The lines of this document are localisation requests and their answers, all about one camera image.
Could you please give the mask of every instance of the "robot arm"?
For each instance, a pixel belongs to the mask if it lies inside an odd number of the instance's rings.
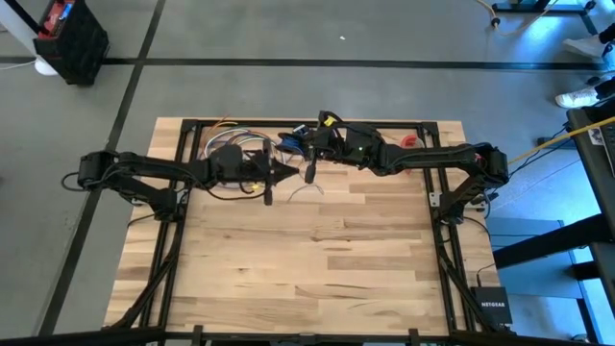
[[[461,223],[464,206],[486,188],[500,187],[508,181],[506,155],[488,143],[461,144],[456,147],[404,149],[387,144],[373,127],[344,122],[330,111],[321,111],[315,130],[301,126],[292,134],[280,134],[282,143],[276,148],[298,154],[310,164],[306,182],[312,183],[316,164],[333,161],[370,169],[377,176],[398,174],[409,168],[454,167],[469,174],[455,191],[440,196],[437,216],[448,222]],[[299,173],[299,169],[276,161],[271,143],[265,141],[262,150],[242,151],[237,145],[224,145],[201,161],[188,163],[142,157],[134,153],[94,152],[81,158],[77,183],[84,190],[110,188],[123,198],[149,204],[161,221],[177,221],[178,192],[156,189],[134,176],[153,177],[184,182],[186,186],[211,191],[217,184],[265,183],[261,194],[234,199],[263,196],[265,205],[273,202],[271,187]]]

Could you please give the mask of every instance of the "gray concrete floor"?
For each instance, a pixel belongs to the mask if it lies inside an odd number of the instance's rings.
[[[46,2],[20,3],[38,16]],[[88,4],[110,32],[110,55],[136,57],[156,1]],[[593,12],[599,29],[612,20],[613,10],[604,0]],[[527,19],[505,16],[504,30]],[[577,16],[542,18],[517,37],[496,36],[487,26],[488,15],[472,0],[167,0],[150,57],[588,62],[560,46],[566,37],[587,36]],[[0,34],[0,56],[15,55],[26,51]],[[131,66],[104,66],[95,86],[75,87],[30,67],[0,71],[0,338],[32,334],[39,323],[85,197],[64,191],[58,181],[77,169],[82,154],[104,146],[131,72]],[[347,118],[461,120],[469,141],[491,141],[514,157],[537,137],[560,129],[566,116],[554,96],[584,87],[590,76],[146,66],[118,150],[144,154],[159,116],[312,117],[328,109]],[[569,223],[597,210],[573,152],[553,153],[520,172],[501,195],[494,216]],[[100,328],[130,211],[115,194],[103,194],[57,332]],[[526,306],[541,309],[532,318],[549,316],[548,303]],[[529,318],[518,328],[521,334],[538,333]],[[539,334],[562,337],[562,328]]]

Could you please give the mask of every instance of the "wooden tabletop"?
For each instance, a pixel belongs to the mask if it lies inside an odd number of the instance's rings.
[[[181,123],[181,118],[159,118],[147,155],[173,160]],[[465,141],[460,122],[438,126],[443,146]],[[289,131],[255,130],[271,137]],[[412,131],[381,133],[399,143]],[[288,164],[301,163],[295,158]],[[466,177],[456,169],[447,173],[451,188]],[[437,182],[435,170],[432,176]],[[161,180],[144,182],[167,186]],[[261,199],[227,202],[192,191],[169,331],[191,332],[203,325],[206,332],[220,333],[407,334],[416,328],[423,335],[448,334],[422,171],[376,177],[319,162],[315,183],[323,195],[311,186],[287,202],[305,183],[298,176],[281,182],[271,207]],[[238,195],[220,187],[214,191]],[[135,208],[133,218],[148,213],[147,207]],[[466,215],[484,222],[479,212]],[[106,325],[119,319],[146,285],[158,230],[159,223],[147,219],[128,231]],[[489,239],[469,221],[458,232],[472,285],[477,270],[493,263]],[[480,278],[483,285],[499,284],[494,267]],[[463,328],[460,298],[451,286]],[[155,316],[159,310],[155,303]]]

